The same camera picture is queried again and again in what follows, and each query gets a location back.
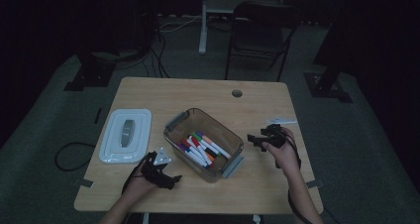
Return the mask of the person's left hand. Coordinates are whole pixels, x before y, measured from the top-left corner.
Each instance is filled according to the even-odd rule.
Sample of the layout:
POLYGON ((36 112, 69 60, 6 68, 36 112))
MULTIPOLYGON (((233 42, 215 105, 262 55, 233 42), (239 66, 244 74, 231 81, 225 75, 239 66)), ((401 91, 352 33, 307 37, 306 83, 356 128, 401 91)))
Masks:
POLYGON ((157 187, 158 186, 156 184, 146 180, 141 173, 141 169, 138 168, 136 172, 129 178, 129 182, 126 188, 124 189, 123 194, 124 193, 135 194, 135 195, 142 194, 144 197, 157 187))

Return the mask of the black folding chair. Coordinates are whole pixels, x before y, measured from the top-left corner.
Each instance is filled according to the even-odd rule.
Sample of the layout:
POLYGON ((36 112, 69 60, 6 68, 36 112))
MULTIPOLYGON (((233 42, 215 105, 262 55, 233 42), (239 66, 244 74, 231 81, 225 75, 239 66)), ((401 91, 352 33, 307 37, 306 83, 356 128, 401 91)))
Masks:
POLYGON ((232 56, 266 57, 271 65, 282 56, 280 80, 291 38, 301 24, 302 12, 292 5, 246 1, 233 11, 224 78, 229 77, 232 56))

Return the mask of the transparent brown storage box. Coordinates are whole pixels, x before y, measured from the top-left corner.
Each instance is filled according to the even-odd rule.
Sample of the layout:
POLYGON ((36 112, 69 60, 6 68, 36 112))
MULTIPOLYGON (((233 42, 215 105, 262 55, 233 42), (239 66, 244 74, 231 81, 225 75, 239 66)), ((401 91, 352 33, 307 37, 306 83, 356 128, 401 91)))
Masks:
POLYGON ((178 157, 188 164, 201 178, 210 183, 216 182, 220 177, 227 178, 232 176, 244 161, 242 156, 244 149, 243 140, 219 121, 198 108, 190 108, 174 117, 166 124, 163 135, 171 144, 178 157), (203 157, 201 160, 207 164, 207 168, 195 162, 179 145, 185 139, 191 146, 195 147, 191 137, 197 131, 203 133, 229 153, 231 158, 225 158, 218 151, 219 155, 213 157, 215 161, 212 162, 211 167, 208 166, 203 157))

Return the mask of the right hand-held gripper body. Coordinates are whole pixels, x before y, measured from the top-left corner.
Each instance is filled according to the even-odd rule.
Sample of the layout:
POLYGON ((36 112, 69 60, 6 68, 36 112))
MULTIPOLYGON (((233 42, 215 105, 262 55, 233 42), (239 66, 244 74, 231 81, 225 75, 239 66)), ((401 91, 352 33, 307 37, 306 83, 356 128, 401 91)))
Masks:
POLYGON ((284 125, 296 124, 296 120, 275 117, 267 119, 266 123, 267 126, 261 129, 261 134, 266 136, 268 143, 276 148, 281 148, 285 143, 296 147, 294 139, 283 130, 284 125))

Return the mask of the person's right hand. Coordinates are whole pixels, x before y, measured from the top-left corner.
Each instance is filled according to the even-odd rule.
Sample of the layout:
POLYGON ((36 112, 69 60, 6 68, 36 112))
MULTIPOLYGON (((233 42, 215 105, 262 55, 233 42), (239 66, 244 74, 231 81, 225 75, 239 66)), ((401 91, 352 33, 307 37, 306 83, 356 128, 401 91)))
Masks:
POLYGON ((273 155, 287 178, 294 178, 300 174, 300 167, 293 133, 287 128, 282 128, 281 134, 285 136, 285 143, 280 148, 267 142, 263 142, 262 147, 273 155))

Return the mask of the white box lid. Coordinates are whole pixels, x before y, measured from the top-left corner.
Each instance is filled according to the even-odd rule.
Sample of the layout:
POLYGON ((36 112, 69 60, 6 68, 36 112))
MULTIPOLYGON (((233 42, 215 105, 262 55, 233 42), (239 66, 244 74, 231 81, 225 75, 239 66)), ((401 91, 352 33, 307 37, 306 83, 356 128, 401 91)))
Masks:
POLYGON ((148 150, 152 113, 148 109, 117 109, 111 113, 101 142, 99 159, 105 164, 129 164, 148 150))

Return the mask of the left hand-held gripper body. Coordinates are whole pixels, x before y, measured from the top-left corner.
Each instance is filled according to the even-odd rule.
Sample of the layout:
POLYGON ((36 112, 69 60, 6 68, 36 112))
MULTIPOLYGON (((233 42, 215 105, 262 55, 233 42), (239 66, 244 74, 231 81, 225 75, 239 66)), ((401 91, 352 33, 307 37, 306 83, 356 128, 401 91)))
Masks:
POLYGON ((171 162, 164 148, 157 152, 155 163, 152 165, 147 161, 148 154, 146 154, 141 161, 141 173, 143 177, 156 184, 159 188, 173 189, 174 184, 169 184, 169 176, 163 173, 164 168, 171 162))

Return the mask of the blue capped white marker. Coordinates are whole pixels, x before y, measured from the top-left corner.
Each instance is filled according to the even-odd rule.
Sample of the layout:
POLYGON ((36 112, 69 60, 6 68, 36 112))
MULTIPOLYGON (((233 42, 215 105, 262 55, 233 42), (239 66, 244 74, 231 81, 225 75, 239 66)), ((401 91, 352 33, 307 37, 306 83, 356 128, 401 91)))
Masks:
POLYGON ((179 147, 188 154, 195 162, 200 164, 202 167, 207 168, 207 164, 202 161, 196 154, 194 154, 190 149, 188 149, 185 145, 180 144, 179 147))

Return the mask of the black stand base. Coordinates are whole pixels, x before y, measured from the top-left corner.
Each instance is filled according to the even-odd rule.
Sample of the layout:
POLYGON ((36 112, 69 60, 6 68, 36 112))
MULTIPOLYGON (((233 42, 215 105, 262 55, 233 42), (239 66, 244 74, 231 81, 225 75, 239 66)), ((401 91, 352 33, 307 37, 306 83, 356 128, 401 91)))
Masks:
POLYGON ((76 55, 81 66, 73 80, 66 84, 64 91, 82 91, 85 87, 107 87, 116 64, 91 52, 79 52, 76 55))
POLYGON ((335 98, 342 103, 352 103, 350 94, 343 89, 338 80, 347 60, 342 33, 342 28, 335 23, 330 26, 314 58, 315 64, 326 66, 324 72, 305 72, 304 77, 313 97, 335 98))

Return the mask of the red capped white marker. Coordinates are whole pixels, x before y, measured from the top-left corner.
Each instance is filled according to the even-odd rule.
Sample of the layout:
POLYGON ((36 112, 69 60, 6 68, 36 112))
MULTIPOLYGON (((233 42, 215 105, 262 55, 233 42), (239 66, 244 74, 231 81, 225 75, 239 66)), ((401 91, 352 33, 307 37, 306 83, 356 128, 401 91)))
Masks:
POLYGON ((198 140, 195 137, 191 137, 191 141, 193 142, 193 144, 195 145, 195 147, 198 149, 199 153, 204 158, 204 160, 206 161, 206 163, 208 164, 208 166, 211 167, 211 165, 213 163, 208 158, 207 154, 205 153, 205 150, 202 149, 202 147, 201 147, 200 143, 198 142, 198 140))
POLYGON ((193 146, 191 146, 189 143, 188 143, 188 141, 187 140, 185 140, 185 139, 183 139, 182 141, 182 144, 183 145, 185 145, 193 154, 195 154, 196 156, 198 156, 200 159, 202 159, 202 156, 201 156, 201 154, 198 152, 198 150, 195 148, 195 147, 193 147, 193 146))

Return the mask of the white desk frame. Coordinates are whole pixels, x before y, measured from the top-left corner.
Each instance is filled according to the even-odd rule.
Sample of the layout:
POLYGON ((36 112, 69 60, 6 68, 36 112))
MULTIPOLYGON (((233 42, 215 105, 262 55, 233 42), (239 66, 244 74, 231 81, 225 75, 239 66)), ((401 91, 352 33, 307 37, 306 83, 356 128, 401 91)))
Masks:
POLYGON ((201 32, 198 53, 205 55, 207 51, 207 15, 232 14, 234 9, 241 3, 251 0, 202 0, 201 7, 201 32))

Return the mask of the black equipment rack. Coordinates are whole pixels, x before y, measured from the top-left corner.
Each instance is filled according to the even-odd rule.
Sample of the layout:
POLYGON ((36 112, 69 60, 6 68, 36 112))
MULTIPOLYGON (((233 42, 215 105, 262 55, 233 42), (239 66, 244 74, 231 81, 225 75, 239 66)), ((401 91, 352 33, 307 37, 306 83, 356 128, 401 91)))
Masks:
POLYGON ((90 53, 145 50, 157 23, 157 0, 81 0, 81 42, 90 53))

